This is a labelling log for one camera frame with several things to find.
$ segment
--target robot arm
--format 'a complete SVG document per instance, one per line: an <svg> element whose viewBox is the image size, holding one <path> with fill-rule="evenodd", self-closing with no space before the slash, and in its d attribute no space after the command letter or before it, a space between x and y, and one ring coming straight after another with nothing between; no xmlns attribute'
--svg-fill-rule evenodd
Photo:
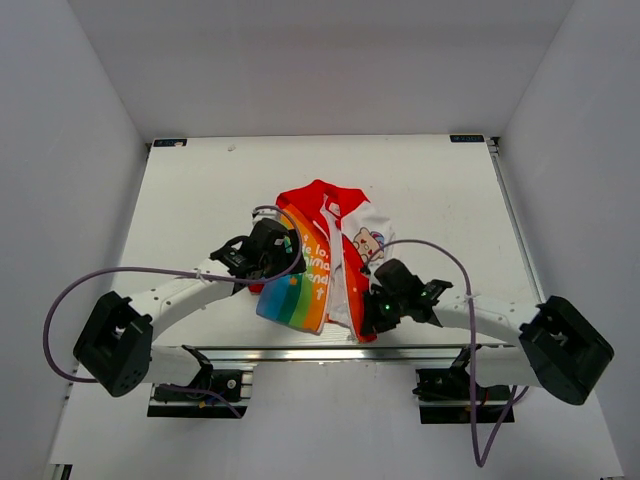
<svg viewBox="0 0 640 480"><path fill-rule="evenodd" d="M116 292L103 295L73 354L114 397L140 383L196 386L203 376L210 375L209 361L192 347L154 347L153 341L195 310L230 297L246 285L219 281L216 276L231 275L240 280L272 277L295 261L298 249L294 231L263 218L251 235L231 239L194 268L194 277L174 278L131 297L123 298ZM305 269L301 258L291 273Z"/></svg>
<svg viewBox="0 0 640 480"><path fill-rule="evenodd" d="M374 273L379 285L365 294L363 333L382 333L410 316L419 323L469 329L469 302L449 282L427 284L397 259ZM476 332L507 345L476 352L476 381L482 387L543 387L558 399L583 404L613 358L613 349L591 324L561 297L541 305L474 297ZM469 369L463 349L452 368Z"/></svg>
<svg viewBox="0 0 640 480"><path fill-rule="evenodd" d="M264 218L249 237L236 237L212 253L194 268L192 277L178 277L131 297L109 292L96 303L74 356L114 397L140 383L198 386L212 371L204 355L189 346L154 347L152 343L195 310L244 287L215 276L277 275L291 265L298 248L296 235ZM292 273L304 271L300 259ZM372 285L364 295L363 334L395 328L403 316L438 327L469 329L468 299L451 283L424 284L397 259L382 264L374 275L379 285ZM474 304L477 333L506 344L476 352L476 381L482 387L542 386L567 403L582 404L613 358L611 346L563 298L551 297L532 306L476 296ZM469 357L468 348L463 349L452 370L468 370Z"/></svg>

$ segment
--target garment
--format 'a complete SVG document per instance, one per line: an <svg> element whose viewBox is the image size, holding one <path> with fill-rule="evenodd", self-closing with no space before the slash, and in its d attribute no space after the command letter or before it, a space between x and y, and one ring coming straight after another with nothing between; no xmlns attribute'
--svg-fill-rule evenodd
<svg viewBox="0 0 640 480"><path fill-rule="evenodd" d="M307 272L265 285L258 315L316 333L328 320L350 328L360 342L375 340L375 335L360 333L362 295L369 288L369 278L360 269L380 245L394 238L389 218L376 211L362 190L321 180L281 193L276 204L300 228ZM374 255L372 270L390 258L389 250Z"/></svg>

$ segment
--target white tabletop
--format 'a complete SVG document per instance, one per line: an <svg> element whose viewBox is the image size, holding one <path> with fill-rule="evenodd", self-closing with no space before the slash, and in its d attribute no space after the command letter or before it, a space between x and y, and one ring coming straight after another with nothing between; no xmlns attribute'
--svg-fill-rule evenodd
<svg viewBox="0 0 640 480"><path fill-rule="evenodd" d="M228 238L248 233L255 205L315 178L362 188L392 219L398 238L450 249L477 291L534 301L486 145L451 144L448 136L189 139L186 147L153 148L122 263L193 267ZM406 246L395 253L423 280L460 283L455 267L435 252ZM121 275L115 289L135 292L163 280ZM181 321L159 342L351 343L340 327L303 334L257 317L254 309L255 299L241 294ZM405 321L376 344L467 342L467 331ZM516 407L516 423L504 426L485 469L477 470L469 427L420 425L414 387L410 366L260 365L247 414L237 421L147 418L148 385L114 399L99 385L78 384L51 461L73 464L72 480L621 474L594 395L572 407L534 391Z"/></svg>
<svg viewBox="0 0 640 480"><path fill-rule="evenodd" d="M274 203L280 192L316 178L362 189L391 218L397 238L422 238L449 249L467 267L478 292L535 301L487 146L451 143L447 135L207 138L188 139L185 147L152 148L122 263L195 267L229 238L251 231L254 206ZM394 255L423 281L461 285L457 267L436 251L400 245ZM126 274L115 288L133 293L164 281ZM337 325L326 324L316 336L260 318L256 302L245 290L195 312L158 343L353 343L349 331ZM404 321L372 345L460 345L468 338L468 331Z"/></svg>

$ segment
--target wire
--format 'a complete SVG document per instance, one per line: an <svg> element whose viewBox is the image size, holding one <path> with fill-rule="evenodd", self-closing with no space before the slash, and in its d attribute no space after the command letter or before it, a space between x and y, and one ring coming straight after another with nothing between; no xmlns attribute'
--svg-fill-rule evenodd
<svg viewBox="0 0 640 480"><path fill-rule="evenodd" d="M476 392L476 346L477 346L476 311L475 311L475 304L473 301L473 293L471 290L471 280L469 279L469 274L467 273L467 269L464 268L464 265L462 265L460 260L454 257L453 254L451 254L449 251L442 248L440 245L437 245L432 242L428 242L427 240L416 240L416 239L392 240L391 242L381 245L377 250L375 250L371 255L369 255L369 258L365 262L364 266L368 267L369 263L371 263L371 259L374 258L375 255L377 255L379 252L381 252L385 248L390 247L391 245L398 245L400 243L414 243L419 245L426 245L428 247L434 248L435 250L438 250L440 253L449 257L449 259L457 265L458 269L460 269L460 272L462 273L462 276L464 277L465 293L467 296L466 300L467 302L469 302L469 331L471 332L470 341L469 341L469 348L471 350L471 359L469 361L469 365L470 365L469 366L469 396L471 397L470 399L471 400L471 412L470 412L471 413L471 422L470 422L471 423L471 444L473 447L473 456L475 458L476 465L482 468L484 467L484 464L487 461L487 457L489 456L489 451L491 450L491 446L493 445L493 441L495 440L496 435L498 434L498 430L500 429L502 422L504 422L504 419L509 413L509 409L515 403L516 387L513 387L513 389L511 390L511 395L509 397L509 400L505 404L503 411L500 414L500 417L498 417L498 420L496 421L493 429L491 430L491 433L489 434L489 438L487 439L487 443L485 445L484 451L482 452L482 454L480 454L480 446L478 444L478 406L477 406L477 395L476 395L477 393ZM526 390L519 395L519 399L522 399L525 393L526 393Z"/></svg>
<svg viewBox="0 0 640 480"><path fill-rule="evenodd" d="M516 398L513 399L513 404L515 405L520 400L522 400L527 393L529 393L529 387L524 387L522 391L518 394L518 396L516 396Z"/></svg>
<svg viewBox="0 0 640 480"><path fill-rule="evenodd" d="M225 390L222 390L221 392L218 392L220 395L224 395L226 392ZM215 397L209 397L209 398L205 398L204 400L202 400L199 404L198 404L198 408L204 408L204 407L212 407L213 405L216 404L216 398Z"/></svg>
<svg viewBox="0 0 640 480"><path fill-rule="evenodd" d="M275 205L260 205L253 209L253 213L256 213L259 210L273 210L280 213L285 218L287 218L287 220L289 220L294 230L296 231L296 236L298 237L298 251L296 253L296 258L291 263L291 265L287 267L284 271L282 271L277 275L274 275L273 277L254 279L254 280L246 279L246 278L220 276L220 275L210 275L210 274L204 274L204 273L193 272L193 271L187 272L183 270L171 270L166 268L152 268L152 267L110 267L110 268L103 268L101 270L96 270L95 272L92 272L92 273L88 273L87 275L84 275L83 277L80 277L74 282L72 282L70 285L67 286L67 288L65 288L62 292L60 292L60 294L55 298L55 300L51 304L51 308L49 308L49 312L47 312L47 316L44 320L44 327L42 331L42 349L44 351L44 357L47 360L49 367L51 367L51 370L53 370L58 376L64 378L65 380L68 380L69 382L98 383L98 381L95 378L76 377L75 375L71 375L65 372L64 370L62 370L62 368L60 368L58 364L55 362L55 360L53 359L53 355L51 354L51 345L49 342L49 337L51 332L51 322L53 320L53 315L56 313L56 310L60 306L60 303L62 302L62 300L64 300L64 298L69 293L71 293L71 291L74 290L76 287L78 287L79 285L82 285L88 280L91 280L92 278L99 277L102 275L108 275L110 273L138 272L138 273L156 273L160 275L171 275L173 277L183 277L183 278L203 278L205 280L210 280L210 281L232 282L232 283L240 283L243 285L258 285L258 284L270 283L279 278L284 277L285 275L288 275L296 267L296 265L300 261L300 258L302 258L302 235L300 234L300 229L298 228L298 225L296 224L293 217L289 213L285 212L284 210L282 210L281 208ZM215 392L209 392L208 390L204 390L204 392L207 393L208 395L213 395L213 396L217 395L215 394ZM231 405L228 402L225 402L225 404L231 407Z"/></svg>

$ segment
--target cartoon bear print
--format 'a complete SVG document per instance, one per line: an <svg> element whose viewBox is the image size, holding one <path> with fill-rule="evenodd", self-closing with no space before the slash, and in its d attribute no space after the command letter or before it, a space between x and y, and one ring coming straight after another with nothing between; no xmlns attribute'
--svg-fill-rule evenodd
<svg viewBox="0 0 640 480"><path fill-rule="evenodd" d="M353 238L353 246L360 254L363 262L366 262L369 257L384 244L384 237L378 232L370 232L366 228L362 227L360 231ZM384 253L379 251L371 258L372 262L384 258Z"/></svg>

